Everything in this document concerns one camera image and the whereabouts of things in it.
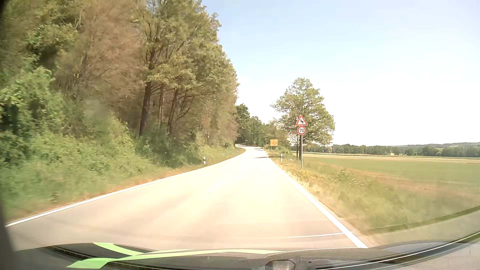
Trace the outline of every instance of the speed limit sign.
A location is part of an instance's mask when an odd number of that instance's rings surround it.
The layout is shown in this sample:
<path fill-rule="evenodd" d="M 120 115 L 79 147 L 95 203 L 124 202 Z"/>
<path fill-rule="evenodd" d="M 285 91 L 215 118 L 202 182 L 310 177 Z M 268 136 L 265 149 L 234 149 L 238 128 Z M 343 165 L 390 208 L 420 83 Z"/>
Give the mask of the speed limit sign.
<path fill-rule="evenodd" d="M 299 126 L 297 128 L 297 132 L 299 133 L 299 135 L 305 135 L 305 133 L 307 133 L 307 128 L 304 126 Z"/>

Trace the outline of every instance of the road curve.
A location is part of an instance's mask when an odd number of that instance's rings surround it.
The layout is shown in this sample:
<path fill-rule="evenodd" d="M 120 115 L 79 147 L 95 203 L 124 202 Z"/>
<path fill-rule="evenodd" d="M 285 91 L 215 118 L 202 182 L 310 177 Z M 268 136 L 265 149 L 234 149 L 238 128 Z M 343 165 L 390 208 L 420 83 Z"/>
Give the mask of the road curve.
<path fill-rule="evenodd" d="M 222 163 L 7 229 L 16 250 L 91 242 L 157 250 L 359 247 L 334 222 L 263 150 L 246 147 Z"/>

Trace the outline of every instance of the farmland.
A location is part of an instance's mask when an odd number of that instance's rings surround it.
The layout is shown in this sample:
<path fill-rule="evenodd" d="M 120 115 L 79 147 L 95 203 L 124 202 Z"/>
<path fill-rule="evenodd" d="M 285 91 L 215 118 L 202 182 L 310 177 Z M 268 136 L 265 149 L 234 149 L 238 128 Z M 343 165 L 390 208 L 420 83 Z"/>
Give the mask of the farmland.
<path fill-rule="evenodd" d="M 304 154 L 272 160 L 365 234 L 444 221 L 480 205 L 480 160 Z"/>

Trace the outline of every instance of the car hood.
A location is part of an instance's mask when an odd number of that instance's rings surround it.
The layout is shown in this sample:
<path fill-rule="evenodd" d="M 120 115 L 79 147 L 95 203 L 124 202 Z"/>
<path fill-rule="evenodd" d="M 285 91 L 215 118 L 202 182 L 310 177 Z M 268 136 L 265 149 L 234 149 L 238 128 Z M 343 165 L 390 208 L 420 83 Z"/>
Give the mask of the car hood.
<path fill-rule="evenodd" d="M 229 248 L 152 250 L 113 243 L 17 251 L 21 269 L 325 270 L 403 266 L 465 247 L 468 241 L 404 242 L 371 248 Z"/>

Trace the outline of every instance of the sky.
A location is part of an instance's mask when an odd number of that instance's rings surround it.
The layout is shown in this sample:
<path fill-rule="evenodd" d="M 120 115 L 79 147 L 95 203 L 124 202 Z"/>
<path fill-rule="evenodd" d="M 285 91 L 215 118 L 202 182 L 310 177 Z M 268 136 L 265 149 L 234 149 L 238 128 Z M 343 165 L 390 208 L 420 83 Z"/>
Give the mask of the sky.
<path fill-rule="evenodd" d="M 480 1 L 203 0 L 239 98 L 267 122 L 298 77 L 325 98 L 334 144 L 480 141 Z"/>

